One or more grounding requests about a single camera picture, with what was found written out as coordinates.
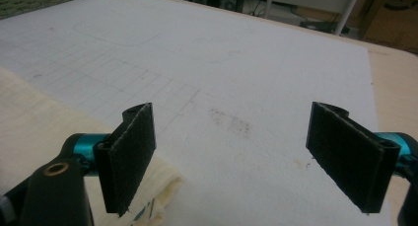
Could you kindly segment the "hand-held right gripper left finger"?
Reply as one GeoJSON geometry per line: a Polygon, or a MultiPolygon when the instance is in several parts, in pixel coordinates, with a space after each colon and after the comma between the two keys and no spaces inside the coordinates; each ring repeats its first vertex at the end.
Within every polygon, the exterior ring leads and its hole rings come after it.
{"type": "Polygon", "coordinates": [[[94,147],[107,213],[128,211],[155,150],[151,103],[124,111],[122,123],[94,147]]]}

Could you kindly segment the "brown cardboard box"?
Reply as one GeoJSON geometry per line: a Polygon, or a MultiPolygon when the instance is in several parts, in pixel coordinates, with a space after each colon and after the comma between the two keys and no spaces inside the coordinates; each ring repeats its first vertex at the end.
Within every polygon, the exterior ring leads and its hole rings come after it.
{"type": "Polygon", "coordinates": [[[374,0],[360,40],[418,54],[418,0],[374,0]]]}

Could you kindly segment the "white foam mat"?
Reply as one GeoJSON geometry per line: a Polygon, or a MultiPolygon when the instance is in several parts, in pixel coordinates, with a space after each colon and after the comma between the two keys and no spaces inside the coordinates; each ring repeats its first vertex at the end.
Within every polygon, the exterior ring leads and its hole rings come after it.
{"type": "Polygon", "coordinates": [[[184,177],[166,226],[391,226],[306,146],[316,101],[377,128],[361,46],[179,0],[76,0],[0,20],[0,66],[112,126],[151,103],[184,177]]]}

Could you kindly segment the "cream folded cloth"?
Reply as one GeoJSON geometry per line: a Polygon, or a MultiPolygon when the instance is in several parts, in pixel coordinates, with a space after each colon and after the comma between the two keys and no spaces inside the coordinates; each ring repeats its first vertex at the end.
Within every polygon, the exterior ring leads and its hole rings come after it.
{"type": "MultiPolygon", "coordinates": [[[[109,127],[0,68],[0,196],[56,157],[70,135],[110,132],[109,127]]],[[[181,184],[179,171],[155,156],[129,211],[118,216],[106,212],[99,179],[85,178],[96,226],[161,226],[181,184]]]]}

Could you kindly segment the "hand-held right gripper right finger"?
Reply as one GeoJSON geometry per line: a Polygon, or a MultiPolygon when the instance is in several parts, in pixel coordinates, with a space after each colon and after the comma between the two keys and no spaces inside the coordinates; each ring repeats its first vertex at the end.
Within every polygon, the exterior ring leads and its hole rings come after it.
{"type": "Polygon", "coordinates": [[[366,129],[347,111],[314,102],[306,147],[361,212],[381,211],[398,144],[366,129]]]}

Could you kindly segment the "black power strip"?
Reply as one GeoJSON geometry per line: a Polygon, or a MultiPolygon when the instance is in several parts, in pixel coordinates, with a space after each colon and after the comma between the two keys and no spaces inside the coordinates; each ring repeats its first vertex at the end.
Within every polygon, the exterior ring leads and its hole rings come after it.
{"type": "Polygon", "coordinates": [[[303,21],[299,23],[301,28],[310,29],[314,31],[319,31],[323,33],[332,34],[335,32],[337,28],[336,22],[311,22],[311,21],[303,21]]]}

